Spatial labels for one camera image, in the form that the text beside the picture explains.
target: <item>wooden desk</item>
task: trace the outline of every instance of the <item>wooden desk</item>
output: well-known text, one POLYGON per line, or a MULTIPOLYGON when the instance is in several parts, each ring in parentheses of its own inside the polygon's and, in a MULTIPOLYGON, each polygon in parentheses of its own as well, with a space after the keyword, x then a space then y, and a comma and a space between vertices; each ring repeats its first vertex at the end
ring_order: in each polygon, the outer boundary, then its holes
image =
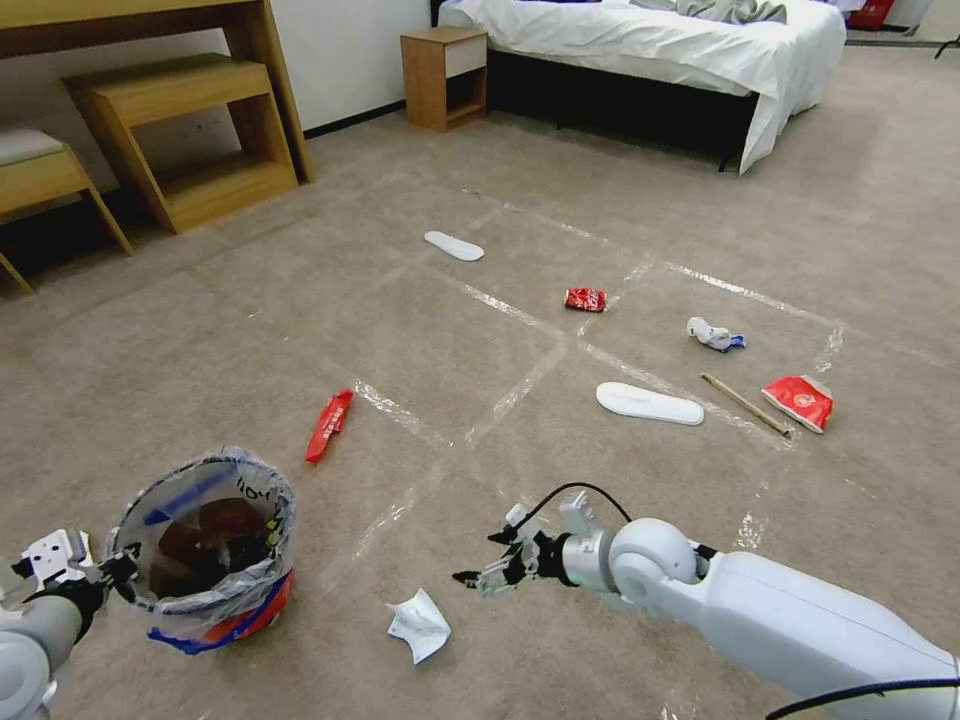
POLYGON ((297 175, 313 182, 270 0, 0 0, 0 59, 211 28, 267 66, 297 175))

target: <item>wooden stick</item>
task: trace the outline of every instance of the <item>wooden stick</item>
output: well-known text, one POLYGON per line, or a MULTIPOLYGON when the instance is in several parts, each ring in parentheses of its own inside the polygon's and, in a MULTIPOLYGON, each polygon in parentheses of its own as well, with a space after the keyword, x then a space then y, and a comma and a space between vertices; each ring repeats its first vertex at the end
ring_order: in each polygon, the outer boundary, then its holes
POLYGON ((765 413, 763 410, 758 408, 756 405, 754 405, 752 402, 747 400, 743 395, 741 395, 736 390, 728 386, 726 383, 721 382, 710 373, 700 373, 700 377, 702 377, 708 383, 713 385, 717 390, 722 392, 724 395, 726 395, 728 398, 733 400, 735 403, 749 410, 751 413, 753 413, 754 416, 757 417, 758 420, 766 423, 767 425, 772 427, 774 430, 776 430, 778 433, 780 433, 784 437, 788 437, 793 432, 793 428, 791 428, 789 425, 778 422, 776 419, 774 419, 773 417, 765 413))

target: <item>drawer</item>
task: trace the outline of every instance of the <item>drawer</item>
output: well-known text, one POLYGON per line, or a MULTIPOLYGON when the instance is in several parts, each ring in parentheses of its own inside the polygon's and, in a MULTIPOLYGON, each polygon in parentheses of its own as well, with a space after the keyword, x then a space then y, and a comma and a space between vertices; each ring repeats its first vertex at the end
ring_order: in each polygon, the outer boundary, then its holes
POLYGON ((462 75, 487 64, 487 36, 451 43, 444 47, 447 77, 462 75))

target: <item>bed frame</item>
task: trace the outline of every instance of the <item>bed frame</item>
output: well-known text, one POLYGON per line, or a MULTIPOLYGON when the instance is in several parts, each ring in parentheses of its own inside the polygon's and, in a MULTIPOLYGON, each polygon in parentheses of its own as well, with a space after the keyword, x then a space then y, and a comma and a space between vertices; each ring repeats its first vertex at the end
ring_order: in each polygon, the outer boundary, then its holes
MULTIPOLYGON (((430 0, 433 26, 442 2, 430 0)), ((719 155, 719 172, 743 151, 757 98, 756 93, 729 95, 496 50, 487 54, 487 107, 549 118, 558 130, 597 128, 719 155)))

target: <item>cushion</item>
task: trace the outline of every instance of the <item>cushion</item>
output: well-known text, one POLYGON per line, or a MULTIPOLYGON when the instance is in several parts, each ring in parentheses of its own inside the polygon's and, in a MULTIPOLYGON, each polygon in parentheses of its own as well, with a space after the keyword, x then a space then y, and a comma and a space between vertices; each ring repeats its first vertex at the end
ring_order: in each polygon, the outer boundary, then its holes
POLYGON ((0 129, 0 166, 52 155, 62 149, 59 140, 33 128, 0 129))

